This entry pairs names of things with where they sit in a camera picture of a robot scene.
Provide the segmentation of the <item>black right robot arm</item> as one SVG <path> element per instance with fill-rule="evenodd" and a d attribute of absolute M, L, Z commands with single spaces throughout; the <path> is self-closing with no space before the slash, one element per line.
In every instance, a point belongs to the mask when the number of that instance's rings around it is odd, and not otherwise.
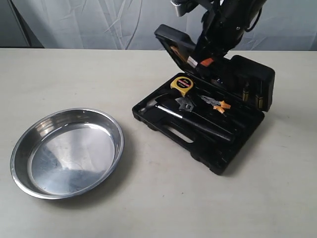
<path fill-rule="evenodd" d="M 198 0 L 207 11 L 202 17 L 203 30 L 187 63 L 197 68 L 210 65 L 235 48 L 245 32 L 257 24 L 264 0 Z"/>

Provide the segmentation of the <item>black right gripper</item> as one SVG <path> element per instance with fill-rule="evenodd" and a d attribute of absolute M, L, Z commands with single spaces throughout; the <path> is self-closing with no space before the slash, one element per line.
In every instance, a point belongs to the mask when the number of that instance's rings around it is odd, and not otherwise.
<path fill-rule="evenodd" d="M 210 74 L 212 65 L 221 65 L 224 56 L 239 44 L 239 25 L 204 24 L 191 58 L 198 74 Z"/>

